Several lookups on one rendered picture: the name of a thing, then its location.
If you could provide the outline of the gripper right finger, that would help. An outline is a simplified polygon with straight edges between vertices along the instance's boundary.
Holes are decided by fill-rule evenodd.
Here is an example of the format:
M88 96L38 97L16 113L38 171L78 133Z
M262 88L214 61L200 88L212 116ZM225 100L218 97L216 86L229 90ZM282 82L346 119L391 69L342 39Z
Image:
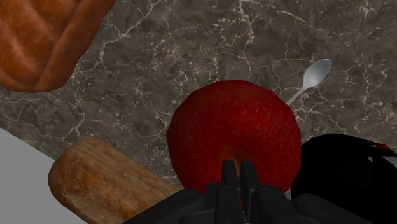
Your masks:
M260 183L250 161L240 163L240 189L250 224L372 224L313 194L287 199L280 188Z

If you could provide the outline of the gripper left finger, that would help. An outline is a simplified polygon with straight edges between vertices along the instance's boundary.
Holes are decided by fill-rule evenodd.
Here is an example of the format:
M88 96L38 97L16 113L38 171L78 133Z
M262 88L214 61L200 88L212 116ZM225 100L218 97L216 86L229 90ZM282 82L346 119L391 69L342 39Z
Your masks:
M221 181L206 185L204 194L185 188L123 224L245 224L234 161L222 163Z

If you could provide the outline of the red apple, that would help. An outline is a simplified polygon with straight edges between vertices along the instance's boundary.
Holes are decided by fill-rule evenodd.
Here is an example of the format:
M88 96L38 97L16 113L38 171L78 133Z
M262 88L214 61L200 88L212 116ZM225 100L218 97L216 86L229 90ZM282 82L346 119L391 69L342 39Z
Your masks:
M273 91L243 80L193 91L166 133L172 167L184 188L219 182L224 160L254 163L262 183L287 191L301 166L301 132Z

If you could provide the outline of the black rounded object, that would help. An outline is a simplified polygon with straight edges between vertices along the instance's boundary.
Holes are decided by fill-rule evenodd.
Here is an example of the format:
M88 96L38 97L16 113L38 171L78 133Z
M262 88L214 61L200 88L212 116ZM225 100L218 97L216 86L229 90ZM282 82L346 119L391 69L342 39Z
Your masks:
M293 198L317 195L373 224L397 224L397 167L388 146L346 134L324 134L302 144Z

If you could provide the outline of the brown bread loaf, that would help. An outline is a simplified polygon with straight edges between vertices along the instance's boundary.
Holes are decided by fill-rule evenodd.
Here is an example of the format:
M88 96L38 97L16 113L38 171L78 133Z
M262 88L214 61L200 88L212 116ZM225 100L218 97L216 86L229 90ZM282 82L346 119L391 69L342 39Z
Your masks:
M54 161L48 186L88 224L122 224L178 190L94 136L80 139Z

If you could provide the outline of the silver spoon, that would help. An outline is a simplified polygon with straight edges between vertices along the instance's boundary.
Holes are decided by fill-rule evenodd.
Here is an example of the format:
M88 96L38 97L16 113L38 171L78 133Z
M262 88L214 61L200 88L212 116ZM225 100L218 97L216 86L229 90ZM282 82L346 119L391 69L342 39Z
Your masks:
M328 75L332 67L330 59L319 60L310 65L303 73L303 85L300 90L291 97L286 104L290 106L307 89L318 86Z

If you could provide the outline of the orange-brown ribbed bread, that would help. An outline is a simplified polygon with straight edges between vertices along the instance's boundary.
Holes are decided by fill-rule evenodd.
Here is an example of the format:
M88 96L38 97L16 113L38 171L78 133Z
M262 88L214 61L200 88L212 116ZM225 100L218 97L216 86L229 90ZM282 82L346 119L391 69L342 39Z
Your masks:
M0 0L0 86L63 87L116 0Z

